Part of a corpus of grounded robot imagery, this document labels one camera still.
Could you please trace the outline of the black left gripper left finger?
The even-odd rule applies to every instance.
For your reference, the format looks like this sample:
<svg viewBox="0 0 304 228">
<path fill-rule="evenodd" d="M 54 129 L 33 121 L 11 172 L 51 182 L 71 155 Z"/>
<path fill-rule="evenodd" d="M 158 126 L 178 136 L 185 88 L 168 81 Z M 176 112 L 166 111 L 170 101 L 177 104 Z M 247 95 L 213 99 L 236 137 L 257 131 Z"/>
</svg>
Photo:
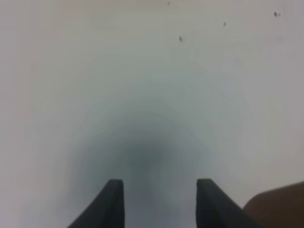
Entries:
<svg viewBox="0 0 304 228">
<path fill-rule="evenodd" d="M 124 184 L 109 180 L 70 228 L 124 228 Z"/>
</svg>

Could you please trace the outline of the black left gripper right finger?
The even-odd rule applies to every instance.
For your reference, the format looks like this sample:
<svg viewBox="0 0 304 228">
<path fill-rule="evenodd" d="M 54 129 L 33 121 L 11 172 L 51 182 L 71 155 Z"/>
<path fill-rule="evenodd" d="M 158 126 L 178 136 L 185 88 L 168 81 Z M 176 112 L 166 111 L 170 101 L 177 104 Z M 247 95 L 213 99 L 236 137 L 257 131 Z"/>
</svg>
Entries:
<svg viewBox="0 0 304 228">
<path fill-rule="evenodd" d="M 261 228 L 211 179 L 197 180 L 198 228 Z"/>
</svg>

